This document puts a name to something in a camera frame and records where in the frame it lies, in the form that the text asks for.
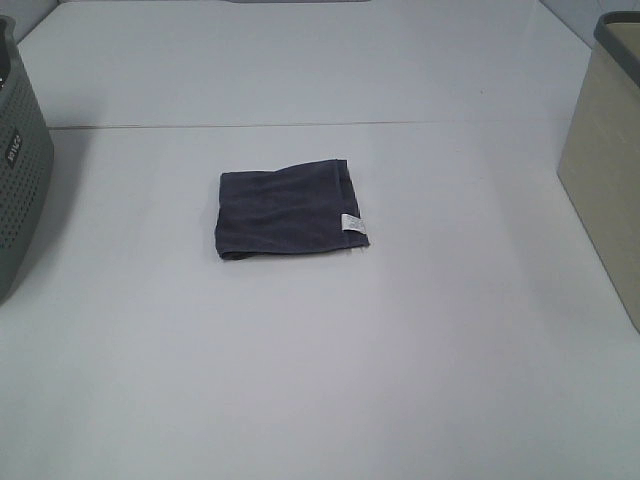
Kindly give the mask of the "dark grey towel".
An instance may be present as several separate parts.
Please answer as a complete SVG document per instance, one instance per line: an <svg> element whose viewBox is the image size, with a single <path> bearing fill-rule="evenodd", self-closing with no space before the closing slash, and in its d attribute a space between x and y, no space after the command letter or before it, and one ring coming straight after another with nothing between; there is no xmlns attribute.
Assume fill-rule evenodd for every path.
<svg viewBox="0 0 640 480"><path fill-rule="evenodd" d="M370 245L342 159L220 176L215 248L223 260Z"/></svg>

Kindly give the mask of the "beige plastic bin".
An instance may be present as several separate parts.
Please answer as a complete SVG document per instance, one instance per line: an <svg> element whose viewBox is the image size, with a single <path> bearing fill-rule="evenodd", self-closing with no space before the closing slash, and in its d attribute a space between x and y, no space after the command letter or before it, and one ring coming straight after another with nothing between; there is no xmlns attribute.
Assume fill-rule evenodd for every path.
<svg viewBox="0 0 640 480"><path fill-rule="evenodd" d="M639 324L639 14L602 15L557 174Z"/></svg>

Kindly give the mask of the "grey perforated plastic basket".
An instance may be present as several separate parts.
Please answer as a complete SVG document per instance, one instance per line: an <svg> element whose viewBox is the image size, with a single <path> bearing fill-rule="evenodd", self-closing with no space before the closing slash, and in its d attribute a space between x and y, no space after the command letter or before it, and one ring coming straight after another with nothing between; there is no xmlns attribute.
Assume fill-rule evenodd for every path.
<svg viewBox="0 0 640 480"><path fill-rule="evenodd" d="M1 17L1 297L13 287L49 189L54 146L14 38Z"/></svg>

